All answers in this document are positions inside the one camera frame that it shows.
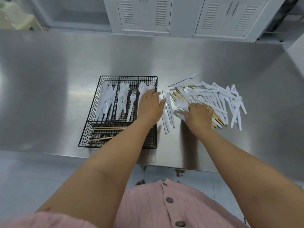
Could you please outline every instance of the hand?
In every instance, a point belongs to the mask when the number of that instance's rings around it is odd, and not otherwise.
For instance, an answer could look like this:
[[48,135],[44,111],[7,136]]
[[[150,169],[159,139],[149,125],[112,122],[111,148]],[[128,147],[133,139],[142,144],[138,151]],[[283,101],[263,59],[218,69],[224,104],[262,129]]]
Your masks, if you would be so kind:
[[149,128],[158,122],[164,111],[166,99],[159,102],[160,94],[160,92],[155,92],[154,89],[148,90],[139,101],[137,119],[146,123]]
[[205,104],[191,103],[189,112],[184,111],[188,128],[198,136],[202,131],[211,131],[213,109],[207,109]]

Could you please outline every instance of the white tiled floor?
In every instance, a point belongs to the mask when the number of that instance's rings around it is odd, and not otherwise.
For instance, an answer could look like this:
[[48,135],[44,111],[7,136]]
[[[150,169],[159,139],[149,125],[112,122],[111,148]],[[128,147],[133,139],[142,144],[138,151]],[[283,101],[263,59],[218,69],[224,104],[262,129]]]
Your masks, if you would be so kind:
[[[0,221],[33,213],[83,161],[54,155],[0,151]],[[202,191],[244,220],[232,192],[218,173],[186,170],[178,177],[173,168],[147,166],[144,171],[135,165],[127,188],[134,187],[141,180],[150,183],[167,178]],[[303,182],[296,183],[304,187]]]

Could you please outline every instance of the cabinet door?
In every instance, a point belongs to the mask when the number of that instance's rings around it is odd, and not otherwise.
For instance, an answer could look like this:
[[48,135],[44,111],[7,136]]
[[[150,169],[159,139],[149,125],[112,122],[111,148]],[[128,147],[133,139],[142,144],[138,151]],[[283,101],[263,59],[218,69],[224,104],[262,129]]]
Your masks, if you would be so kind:
[[233,2],[233,0],[205,0],[196,35],[224,35],[227,14]]
[[227,36],[245,37],[253,23],[261,13],[267,0],[238,0],[234,1],[229,14]]
[[144,30],[168,32],[172,0],[143,0]]
[[144,0],[117,0],[117,4],[123,30],[144,30]]

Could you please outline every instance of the stainless steel table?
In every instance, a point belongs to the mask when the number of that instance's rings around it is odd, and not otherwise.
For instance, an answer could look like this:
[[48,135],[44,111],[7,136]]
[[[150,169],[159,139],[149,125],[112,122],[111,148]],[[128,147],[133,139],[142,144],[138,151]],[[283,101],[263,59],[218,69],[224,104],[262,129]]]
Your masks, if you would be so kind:
[[[78,141],[101,75],[158,76],[158,90],[197,81],[235,83],[248,111],[223,137],[294,179],[304,179],[304,82],[279,45],[100,33],[0,32],[0,149],[89,157]],[[184,123],[138,163],[216,171]]]

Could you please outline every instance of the pink clothing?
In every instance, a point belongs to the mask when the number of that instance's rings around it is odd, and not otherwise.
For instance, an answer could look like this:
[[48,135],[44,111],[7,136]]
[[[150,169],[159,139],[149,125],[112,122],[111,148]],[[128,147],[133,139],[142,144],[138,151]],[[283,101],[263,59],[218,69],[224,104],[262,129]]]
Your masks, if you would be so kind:
[[[0,227],[95,228],[89,222],[48,212],[15,219]],[[199,190],[169,179],[126,190],[113,227],[248,228]]]

